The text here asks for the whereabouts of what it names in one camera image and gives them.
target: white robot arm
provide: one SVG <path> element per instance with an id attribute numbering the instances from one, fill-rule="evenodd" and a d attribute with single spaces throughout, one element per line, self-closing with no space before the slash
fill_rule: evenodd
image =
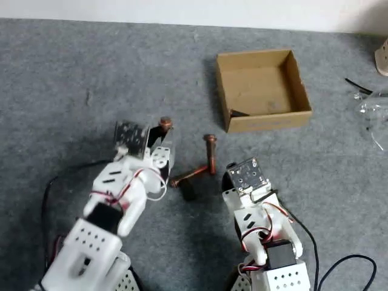
<path id="1" fill-rule="evenodd" d="M 35 290 L 140 291 L 130 258 L 121 252 L 147 200 L 166 192 L 174 164 L 173 129 L 116 126 L 113 162 L 93 182 L 84 217 L 77 220 L 64 245 Z M 149 193 L 161 193 L 157 197 Z"/>
<path id="2" fill-rule="evenodd" d="M 257 158 L 228 166 L 222 187 L 242 248 L 249 253 L 231 290 L 308 291 L 306 264 L 299 259 L 301 241 Z"/>

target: cardboard box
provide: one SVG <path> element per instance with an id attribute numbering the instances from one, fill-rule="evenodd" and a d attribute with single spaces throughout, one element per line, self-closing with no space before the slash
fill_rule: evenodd
<path id="1" fill-rule="evenodd" d="M 217 83 L 227 132 L 298 127 L 311 117 L 291 50 L 220 53 Z M 231 117 L 231 110 L 249 116 Z"/>

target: black cable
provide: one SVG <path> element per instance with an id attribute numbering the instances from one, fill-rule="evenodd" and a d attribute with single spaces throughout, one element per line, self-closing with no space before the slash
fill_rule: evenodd
<path id="1" fill-rule="evenodd" d="M 42 281 L 39 281 L 38 282 L 38 286 L 39 286 L 39 288 L 41 289 L 41 291 L 46 291 L 46 289 L 43 287 L 43 285 L 42 285 Z"/>
<path id="2" fill-rule="evenodd" d="M 41 230 L 42 230 L 43 250 L 44 250 L 44 272 L 46 272 L 47 269 L 49 268 L 49 261 L 50 261 L 50 254 L 49 254 L 49 248 L 48 248 L 49 247 L 49 239 L 48 239 L 49 227 L 47 222 L 47 202 L 49 199 L 51 186 L 57 179 L 63 178 L 66 175 L 76 173 L 82 169 L 87 169 L 87 168 L 102 165 L 102 164 L 108 164 L 110 162 L 111 160 L 103 159 L 96 162 L 90 162 L 90 163 L 80 164 L 77 166 L 68 167 L 65 170 L 61 171 L 58 175 L 56 175 L 46 184 L 46 188 L 44 190 L 43 199 L 42 199 L 42 205 L 41 205 Z"/>
<path id="3" fill-rule="evenodd" d="M 321 288 L 322 288 L 322 285 L 323 285 L 323 282 L 326 280 L 326 278 L 331 274 L 331 272 L 339 265 L 341 264 L 343 261 L 346 261 L 348 259 L 351 259 L 351 258 L 362 258 L 362 259 L 366 259 L 368 261 L 370 261 L 373 265 L 373 272 L 370 276 L 370 279 L 368 281 L 368 283 L 365 285 L 365 287 L 363 288 L 363 291 L 367 291 L 370 287 L 370 285 L 372 284 L 373 280 L 375 279 L 375 276 L 376 276 L 376 272 L 377 272 L 377 265 L 376 265 L 376 262 L 372 259 L 372 258 L 369 258 L 368 256 L 364 256 L 364 255 L 349 255 L 349 256 L 345 256 L 344 258 L 342 259 L 339 259 L 332 267 L 330 267 L 330 269 L 325 273 L 325 275 L 323 275 L 321 281 L 319 281 L 319 284 L 318 284 L 318 279 L 319 279 L 319 257 L 318 257 L 318 247 L 316 245 L 316 241 L 315 241 L 315 238 L 314 236 L 312 235 L 312 233 L 309 231 L 309 229 L 284 205 L 284 203 L 280 200 L 279 198 L 279 202 L 280 204 L 282 204 L 283 208 L 286 209 L 289 213 L 289 215 L 292 216 L 292 218 L 300 224 L 300 226 L 304 229 L 304 231 L 309 235 L 311 241 L 313 242 L 313 245 L 314 245 L 314 255 L 315 255 L 315 261 L 316 261 L 316 266 L 315 266 L 315 279 L 314 279 L 314 288 L 313 288 L 313 291 L 321 291 Z"/>
<path id="4" fill-rule="evenodd" d="M 377 265 L 376 265 L 376 262 L 369 258 L 368 256 L 364 256 L 364 255 L 349 255 L 349 256 L 345 256 L 344 258 L 342 259 L 339 259 L 327 272 L 325 275 L 323 275 L 321 281 L 319 282 L 319 286 L 318 286 L 318 290 L 317 291 L 321 291 L 321 287 L 323 285 L 323 282 L 326 280 L 326 278 L 330 275 L 330 273 L 335 269 L 335 267 L 337 267 L 339 264 L 341 264 L 343 261 L 346 261 L 347 259 L 351 259 L 351 258 L 361 258 L 361 259 L 366 259 L 367 261 L 370 261 L 373 265 L 373 272 L 370 276 L 370 279 L 368 281 L 368 283 L 365 285 L 365 287 L 363 288 L 363 291 L 366 291 L 369 289 L 371 283 L 373 282 L 373 280 L 375 279 L 375 276 L 376 276 L 376 271 L 377 271 Z"/>
<path id="5" fill-rule="evenodd" d="M 309 235 L 311 241 L 313 242 L 314 246 L 314 256 L 315 256 L 315 279 L 314 279 L 314 291 L 318 290 L 318 279 L 319 279 L 319 257 L 318 257 L 318 246 L 316 244 L 315 238 L 313 234 L 309 231 L 309 229 L 287 208 L 285 207 L 284 203 L 279 199 L 279 202 L 282 204 L 283 208 L 287 210 L 289 215 L 292 216 L 292 218 L 299 223 L 299 225 L 304 229 L 304 231 Z"/>
<path id="6" fill-rule="evenodd" d="M 360 89 L 360 92 L 362 92 L 362 93 L 365 93 L 365 94 L 368 94 L 368 95 L 370 95 L 370 94 L 373 93 L 372 90 L 366 89 L 365 87 L 363 87 L 363 86 L 361 86 L 361 85 L 358 85 L 357 83 L 353 82 L 352 80 L 350 80 L 350 79 L 348 79 L 348 78 L 345 78 L 345 81 L 348 82 L 349 84 L 351 84 L 351 85 L 353 85 L 353 86 L 359 88 L 359 89 Z"/>

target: screw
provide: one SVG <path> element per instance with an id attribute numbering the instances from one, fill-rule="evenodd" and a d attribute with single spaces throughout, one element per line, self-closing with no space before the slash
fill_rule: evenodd
<path id="1" fill-rule="evenodd" d="M 160 118 L 159 125 L 162 127 L 164 132 L 168 132 L 172 126 L 172 120 L 168 116 L 163 116 Z"/>
<path id="2" fill-rule="evenodd" d="M 207 164 L 209 166 L 209 172 L 211 175 L 216 173 L 216 136 L 215 135 L 204 135 L 206 141 L 206 153 L 207 153 Z"/>
<path id="3" fill-rule="evenodd" d="M 171 185 L 171 187 L 177 188 L 179 182 L 182 181 L 183 179 L 187 179 L 189 177 L 192 177 L 192 176 L 195 176 L 199 173 L 202 173 L 202 172 L 206 171 L 208 168 L 209 168 L 208 166 L 201 166 L 195 170 L 192 170 L 191 172 L 174 177 L 170 180 L 170 185 Z"/>

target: ventilation hole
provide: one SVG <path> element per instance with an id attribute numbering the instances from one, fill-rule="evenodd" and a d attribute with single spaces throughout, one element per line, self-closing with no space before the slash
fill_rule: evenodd
<path id="1" fill-rule="evenodd" d="M 248 214 L 244 217 L 244 220 L 247 221 L 251 216 L 252 216 L 252 214 L 248 213 Z"/>
<path id="2" fill-rule="evenodd" d="M 252 226 L 254 226 L 255 225 L 255 222 L 254 221 L 251 221 L 249 224 L 248 224 L 248 228 L 250 229 Z"/>

